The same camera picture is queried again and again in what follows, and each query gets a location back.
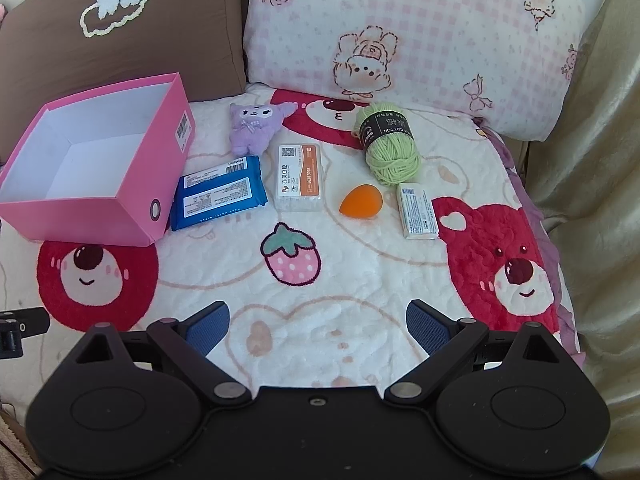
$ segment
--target pink checkered pillow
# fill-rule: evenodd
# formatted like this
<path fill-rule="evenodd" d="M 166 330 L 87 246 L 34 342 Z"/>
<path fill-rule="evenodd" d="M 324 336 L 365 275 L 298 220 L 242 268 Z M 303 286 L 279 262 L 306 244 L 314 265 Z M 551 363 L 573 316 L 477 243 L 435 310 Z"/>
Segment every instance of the pink checkered pillow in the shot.
<path fill-rule="evenodd" d="M 543 140 L 562 107 L 581 0 L 250 0 L 252 82 L 481 116 Z"/>

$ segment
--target brown pillow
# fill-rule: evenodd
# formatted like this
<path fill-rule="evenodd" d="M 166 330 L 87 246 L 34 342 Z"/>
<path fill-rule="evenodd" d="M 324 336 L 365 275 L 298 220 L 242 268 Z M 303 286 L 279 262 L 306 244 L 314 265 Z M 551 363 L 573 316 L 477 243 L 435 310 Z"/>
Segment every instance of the brown pillow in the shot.
<path fill-rule="evenodd" d="M 189 101 L 244 91 L 240 0 L 25 0 L 0 28 L 0 161 L 43 104 L 173 72 Z"/>

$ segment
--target small white box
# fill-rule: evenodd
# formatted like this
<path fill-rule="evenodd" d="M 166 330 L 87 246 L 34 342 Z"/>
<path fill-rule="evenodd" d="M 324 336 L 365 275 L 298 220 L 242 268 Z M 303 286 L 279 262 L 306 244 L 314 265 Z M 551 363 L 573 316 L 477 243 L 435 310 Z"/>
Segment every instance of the small white box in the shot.
<path fill-rule="evenodd" d="M 400 184 L 398 208 L 405 238 L 432 240 L 438 237 L 436 213 L 424 186 L 413 183 Z"/>
<path fill-rule="evenodd" d="M 320 146 L 281 144 L 275 160 L 275 208 L 284 212 L 322 210 Z"/>

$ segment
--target orange label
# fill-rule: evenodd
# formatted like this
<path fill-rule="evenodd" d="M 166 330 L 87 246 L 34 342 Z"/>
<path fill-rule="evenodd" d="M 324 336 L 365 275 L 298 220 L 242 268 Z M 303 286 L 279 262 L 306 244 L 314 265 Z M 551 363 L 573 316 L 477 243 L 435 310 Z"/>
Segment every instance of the orange label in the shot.
<path fill-rule="evenodd" d="M 300 195 L 318 196 L 318 150 L 313 144 L 302 145 L 302 174 L 300 175 Z"/>

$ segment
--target bear nose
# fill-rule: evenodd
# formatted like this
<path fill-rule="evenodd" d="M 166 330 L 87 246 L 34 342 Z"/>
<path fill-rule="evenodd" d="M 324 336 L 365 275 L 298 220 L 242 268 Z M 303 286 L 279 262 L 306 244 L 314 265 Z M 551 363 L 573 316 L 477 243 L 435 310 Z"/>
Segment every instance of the bear nose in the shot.
<path fill-rule="evenodd" d="M 521 285 L 527 283 L 533 276 L 533 265 L 524 258 L 512 258 L 504 264 L 504 272 L 509 283 Z"/>
<path fill-rule="evenodd" d="M 327 110 L 332 110 L 334 112 L 351 112 L 356 107 L 353 103 L 340 101 L 338 99 L 327 99 L 322 102 L 322 106 Z"/>
<path fill-rule="evenodd" d="M 74 263 L 78 269 L 95 269 L 102 261 L 104 251 L 99 245 L 83 245 L 74 253 Z"/>

